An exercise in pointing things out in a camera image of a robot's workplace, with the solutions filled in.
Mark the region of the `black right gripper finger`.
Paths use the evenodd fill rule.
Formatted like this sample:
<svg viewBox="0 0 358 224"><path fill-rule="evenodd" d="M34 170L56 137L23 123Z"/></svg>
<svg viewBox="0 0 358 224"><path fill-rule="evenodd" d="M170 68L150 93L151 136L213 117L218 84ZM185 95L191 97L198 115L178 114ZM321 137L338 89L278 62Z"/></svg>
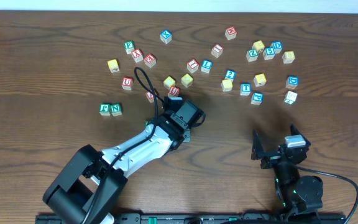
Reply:
<svg viewBox="0 0 358 224"><path fill-rule="evenodd" d="M264 156L264 149L260 142L259 135L256 130L253 130L252 133L252 160L261 160Z"/></svg>
<svg viewBox="0 0 358 224"><path fill-rule="evenodd" d="M291 124L291 126L290 126L290 132L291 132L291 136L292 136L292 135L298 135L298 134L302 135L302 134L300 133L300 131L298 130L298 128L297 128L294 124ZM302 136L303 136L303 138L304 138L305 141L306 141L306 145L305 145L305 146L311 146L311 143L309 142L309 140L307 140L307 138L305 138L304 135L302 135Z"/></svg>

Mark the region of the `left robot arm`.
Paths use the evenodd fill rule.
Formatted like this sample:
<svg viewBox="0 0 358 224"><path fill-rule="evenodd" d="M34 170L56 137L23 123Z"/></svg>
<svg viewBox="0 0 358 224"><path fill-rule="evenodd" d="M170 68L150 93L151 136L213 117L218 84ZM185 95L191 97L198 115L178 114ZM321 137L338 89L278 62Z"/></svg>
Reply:
<svg viewBox="0 0 358 224"><path fill-rule="evenodd" d="M166 97L164 112L126 142L97 151L80 148L45 191L42 200L63 223L114 223L111 209L128 178L142 166L176 150L205 113L191 101Z"/></svg>

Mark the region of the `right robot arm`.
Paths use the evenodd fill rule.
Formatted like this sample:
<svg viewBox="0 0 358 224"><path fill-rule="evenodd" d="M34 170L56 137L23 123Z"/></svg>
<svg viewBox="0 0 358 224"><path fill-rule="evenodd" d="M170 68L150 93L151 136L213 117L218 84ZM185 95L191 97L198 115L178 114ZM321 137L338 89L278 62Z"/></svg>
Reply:
<svg viewBox="0 0 358 224"><path fill-rule="evenodd" d="M259 135L253 131L252 160L259 160L262 169L273 169L275 190L283 202L283 209L278 213L282 220L290 217L317 212L323 207L323 181L312 175L301 176L297 165L307 158L306 153L311 143L295 125L290 126L291 135L284 138L284 143L276 151L266 152Z"/></svg>

